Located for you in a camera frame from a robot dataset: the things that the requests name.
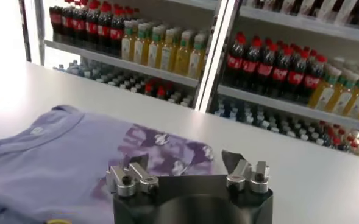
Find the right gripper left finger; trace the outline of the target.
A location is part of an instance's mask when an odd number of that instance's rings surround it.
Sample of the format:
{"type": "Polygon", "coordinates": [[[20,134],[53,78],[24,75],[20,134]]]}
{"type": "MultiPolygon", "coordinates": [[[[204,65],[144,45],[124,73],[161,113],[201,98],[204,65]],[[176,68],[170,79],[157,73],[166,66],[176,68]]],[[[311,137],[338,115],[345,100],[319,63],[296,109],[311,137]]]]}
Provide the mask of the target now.
{"type": "Polygon", "coordinates": [[[131,158],[127,166],[110,166],[106,174],[108,191],[119,197],[133,197],[138,192],[156,196],[160,188],[159,179],[147,173],[143,167],[147,162],[145,155],[131,158]]]}

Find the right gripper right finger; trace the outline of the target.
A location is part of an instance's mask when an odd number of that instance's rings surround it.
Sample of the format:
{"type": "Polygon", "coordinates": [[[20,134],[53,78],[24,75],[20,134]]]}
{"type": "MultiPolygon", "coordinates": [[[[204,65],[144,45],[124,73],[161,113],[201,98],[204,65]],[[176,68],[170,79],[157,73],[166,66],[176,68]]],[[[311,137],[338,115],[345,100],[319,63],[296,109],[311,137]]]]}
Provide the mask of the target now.
{"type": "Polygon", "coordinates": [[[239,153],[223,150],[221,155],[228,172],[226,186],[229,191],[242,192],[248,184],[250,190],[256,194],[268,192],[270,167],[266,161],[259,161],[253,170],[251,163],[239,153]]]}

